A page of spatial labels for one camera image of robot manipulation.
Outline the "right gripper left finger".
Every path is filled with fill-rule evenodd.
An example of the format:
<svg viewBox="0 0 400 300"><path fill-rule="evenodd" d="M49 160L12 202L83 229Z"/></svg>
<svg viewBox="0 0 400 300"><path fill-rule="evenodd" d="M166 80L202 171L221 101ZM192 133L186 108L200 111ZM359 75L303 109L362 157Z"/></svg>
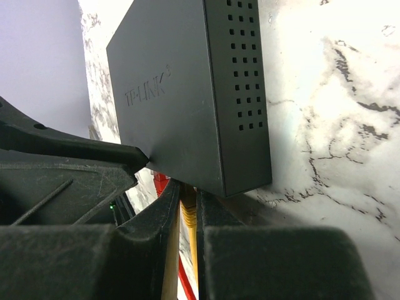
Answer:
<svg viewBox="0 0 400 300"><path fill-rule="evenodd" d="M119 227L3 226L1 298L176 299L180 189Z"/></svg>

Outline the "black TP-Link network switch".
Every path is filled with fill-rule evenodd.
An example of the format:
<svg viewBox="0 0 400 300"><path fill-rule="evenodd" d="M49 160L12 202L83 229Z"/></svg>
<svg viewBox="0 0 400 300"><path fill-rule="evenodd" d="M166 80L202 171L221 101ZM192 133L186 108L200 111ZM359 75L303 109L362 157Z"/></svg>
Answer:
<svg viewBox="0 0 400 300"><path fill-rule="evenodd" d="M121 142L229 197L272 177L256 1L134 1L106 48Z"/></svg>

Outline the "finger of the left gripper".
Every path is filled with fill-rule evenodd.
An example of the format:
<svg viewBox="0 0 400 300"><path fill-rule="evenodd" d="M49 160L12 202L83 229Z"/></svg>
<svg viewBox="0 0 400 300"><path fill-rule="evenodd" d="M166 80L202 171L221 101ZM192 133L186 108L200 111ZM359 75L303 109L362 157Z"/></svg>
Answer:
<svg viewBox="0 0 400 300"><path fill-rule="evenodd" d="M51 129L1 100L1 224L112 224L148 158Z"/></svg>

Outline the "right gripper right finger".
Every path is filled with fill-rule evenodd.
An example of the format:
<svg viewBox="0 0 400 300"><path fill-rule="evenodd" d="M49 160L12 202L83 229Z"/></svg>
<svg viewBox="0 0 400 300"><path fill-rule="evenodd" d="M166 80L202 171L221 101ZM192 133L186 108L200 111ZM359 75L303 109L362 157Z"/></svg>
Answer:
<svg viewBox="0 0 400 300"><path fill-rule="evenodd" d="M198 191L200 299L373 299L355 244L342 230L248 226Z"/></svg>

